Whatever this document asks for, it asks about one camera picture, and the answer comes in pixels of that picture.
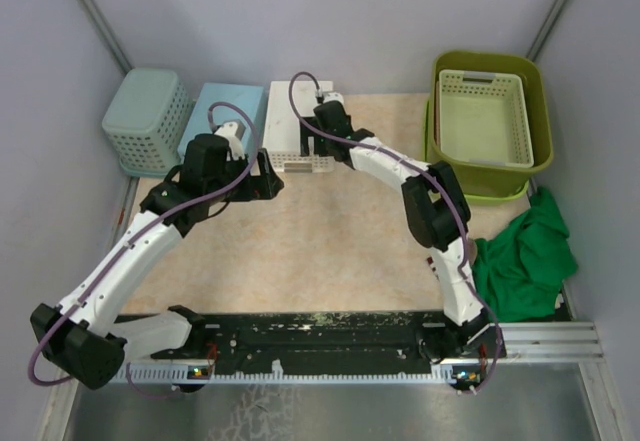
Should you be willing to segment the white basket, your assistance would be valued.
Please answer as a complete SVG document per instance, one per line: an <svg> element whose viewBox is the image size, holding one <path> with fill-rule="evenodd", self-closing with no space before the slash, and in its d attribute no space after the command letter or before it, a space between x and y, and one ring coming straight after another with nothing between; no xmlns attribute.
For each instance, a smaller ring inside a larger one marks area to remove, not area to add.
<svg viewBox="0 0 640 441"><path fill-rule="evenodd" d="M263 147L279 173L327 173L334 160L324 139L299 122L288 96L288 81L272 81L269 89Z"/></svg>

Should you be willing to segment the light blue perforated basket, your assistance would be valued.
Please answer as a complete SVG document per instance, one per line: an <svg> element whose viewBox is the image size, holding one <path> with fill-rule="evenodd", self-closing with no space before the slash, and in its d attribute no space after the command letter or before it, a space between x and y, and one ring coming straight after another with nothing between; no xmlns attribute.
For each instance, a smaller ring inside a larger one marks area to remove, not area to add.
<svg viewBox="0 0 640 441"><path fill-rule="evenodd" d="M235 110L228 107L217 107L213 111L213 121L222 125L228 121L239 121L245 126L242 137L245 151L253 148L253 138L262 146L267 111L267 91L262 86L238 85L225 83L205 83L201 88L195 106L186 125L182 139L178 145L180 160L184 160L188 143L196 135L211 133L212 125L209 121L209 108L216 102L226 102L241 109L253 122L257 134L254 134L244 118Z"/></svg>

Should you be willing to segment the large teal perforated basket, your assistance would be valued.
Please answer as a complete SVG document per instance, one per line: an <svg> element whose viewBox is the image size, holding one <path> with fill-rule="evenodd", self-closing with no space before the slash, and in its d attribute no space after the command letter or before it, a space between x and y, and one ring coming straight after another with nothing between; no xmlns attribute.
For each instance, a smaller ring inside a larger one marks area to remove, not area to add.
<svg viewBox="0 0 640 441"><path fill-rule="evenodd" d="M178 145L194 102L169 69L129 71L102 120L123 170L136 177L164 177L178 165Z"/></svg>

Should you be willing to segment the pale green perforated basket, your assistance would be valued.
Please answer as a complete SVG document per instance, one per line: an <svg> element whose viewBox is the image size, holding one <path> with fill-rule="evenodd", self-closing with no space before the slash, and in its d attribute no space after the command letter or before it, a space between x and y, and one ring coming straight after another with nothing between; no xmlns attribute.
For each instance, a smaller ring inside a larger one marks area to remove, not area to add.
<svg viewBox="0 0 640 441"><path fill-rule="evenodd" d="M511 73L444 69L438 75L437 142L467 163L534 164L523 82Z"/></svg>

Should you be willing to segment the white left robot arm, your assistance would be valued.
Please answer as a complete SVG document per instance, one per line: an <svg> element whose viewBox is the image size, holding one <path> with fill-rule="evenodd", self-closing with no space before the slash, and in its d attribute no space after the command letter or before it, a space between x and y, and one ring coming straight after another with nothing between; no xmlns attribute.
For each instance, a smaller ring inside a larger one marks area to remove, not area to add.
<svg viewBox="0 0 640 441"><path fill-rule="evenodd" d="M136 359L163 351L194 358L206 350L205 319L184 306L130 322L117 318L163 256L210 219L212 205L271 200L283 189L267 150L246 155L232 148L234 140L196 136L183 163L149 191L127 232L86 280L56 306L40 304L32 312L36 357L96 390Z"/></svg>

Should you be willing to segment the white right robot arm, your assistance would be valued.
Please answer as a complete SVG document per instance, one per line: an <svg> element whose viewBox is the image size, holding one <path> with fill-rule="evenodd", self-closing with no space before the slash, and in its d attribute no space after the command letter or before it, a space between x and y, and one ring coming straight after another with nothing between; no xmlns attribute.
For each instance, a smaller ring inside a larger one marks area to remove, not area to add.
<svg viewBox="0 0 640 441"><path fill-rule="evenodd" d="M445 327L419 339L421 356L432 363L470 356L482 344L489 314L475 288L467 222L470 208L453 168L409 158L366 129L355 130L343 102L317 98L308 127L325 138L335 161L366 173L401 194L414 240L428 251L428 264L440 283Z"/></svg>

